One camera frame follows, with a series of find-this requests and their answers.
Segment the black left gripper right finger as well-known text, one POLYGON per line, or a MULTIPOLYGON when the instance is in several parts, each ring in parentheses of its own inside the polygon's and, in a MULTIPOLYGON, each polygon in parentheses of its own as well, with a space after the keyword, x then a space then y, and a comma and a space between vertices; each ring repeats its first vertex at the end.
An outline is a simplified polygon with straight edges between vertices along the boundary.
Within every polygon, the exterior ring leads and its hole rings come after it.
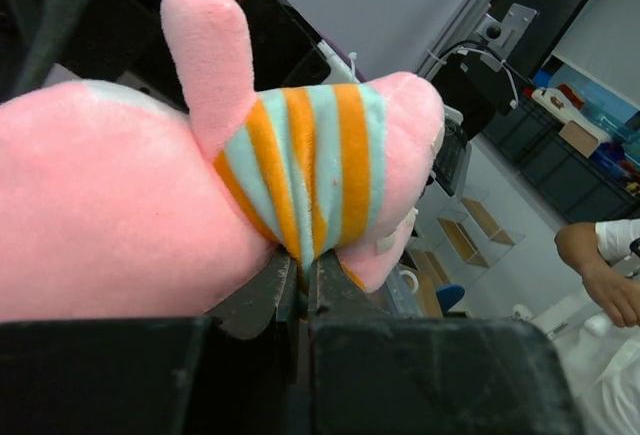
POLYGON ((394 316, 327 253, 308 321, 316 434, 581 434, 551 342, 523 321, 394 316))

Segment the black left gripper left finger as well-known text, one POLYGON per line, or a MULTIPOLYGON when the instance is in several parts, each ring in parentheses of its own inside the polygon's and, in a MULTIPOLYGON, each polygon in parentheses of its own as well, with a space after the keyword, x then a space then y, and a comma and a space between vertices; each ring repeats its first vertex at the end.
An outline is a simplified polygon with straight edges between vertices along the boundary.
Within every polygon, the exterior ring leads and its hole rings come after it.
POLYGON ((5 323, 5 434, 279 434, 297 267, 273 255, 204 315, 5 323))

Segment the pink plush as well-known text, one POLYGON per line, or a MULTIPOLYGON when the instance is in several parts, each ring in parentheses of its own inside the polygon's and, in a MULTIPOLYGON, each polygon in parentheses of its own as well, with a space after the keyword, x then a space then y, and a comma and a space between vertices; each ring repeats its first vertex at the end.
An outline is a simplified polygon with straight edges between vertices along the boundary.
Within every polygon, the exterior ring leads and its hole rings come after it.
POLYGON ((235 0, 162 0, 188 109, 101 80, 1 107, 1 317, 192 316, 283 248, 374 292, 444 138, 425 79, 257 91, 235 0))

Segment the person's forearm in background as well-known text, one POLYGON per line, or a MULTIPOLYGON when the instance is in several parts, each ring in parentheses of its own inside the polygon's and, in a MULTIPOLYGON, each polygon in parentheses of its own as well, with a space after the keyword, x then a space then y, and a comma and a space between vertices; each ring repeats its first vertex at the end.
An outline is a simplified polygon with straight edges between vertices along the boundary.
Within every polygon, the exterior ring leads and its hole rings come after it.
POLYGON ((639 284, 612 269, 638 236, 637 220, 576 223, 555 236, 562 261, 581 276, 588 295, 618 327, 639 323, 639 284))

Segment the dark storage shelf in background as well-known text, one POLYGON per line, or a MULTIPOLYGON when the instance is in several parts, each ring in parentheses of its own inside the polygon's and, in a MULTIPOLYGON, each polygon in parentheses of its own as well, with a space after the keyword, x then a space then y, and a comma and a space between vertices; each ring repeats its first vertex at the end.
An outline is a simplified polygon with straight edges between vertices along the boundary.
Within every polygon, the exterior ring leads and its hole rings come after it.
POLYGON ((483 135, 566 221, 633 218, 639 197, 631 194, 613 163, 585 156, 561 136, 565 124, 529 96, 496 115, 483 135))

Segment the black monitor in background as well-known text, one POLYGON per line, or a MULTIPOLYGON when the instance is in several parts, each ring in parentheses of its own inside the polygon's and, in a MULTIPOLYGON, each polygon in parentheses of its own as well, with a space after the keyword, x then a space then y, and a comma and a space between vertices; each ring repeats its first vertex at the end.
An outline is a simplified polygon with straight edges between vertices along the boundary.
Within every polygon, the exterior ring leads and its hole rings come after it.
POLYGON ((474 28, 484 54, 469 59, 468 78, 506 114, 589 0, 497 0, 474 28))

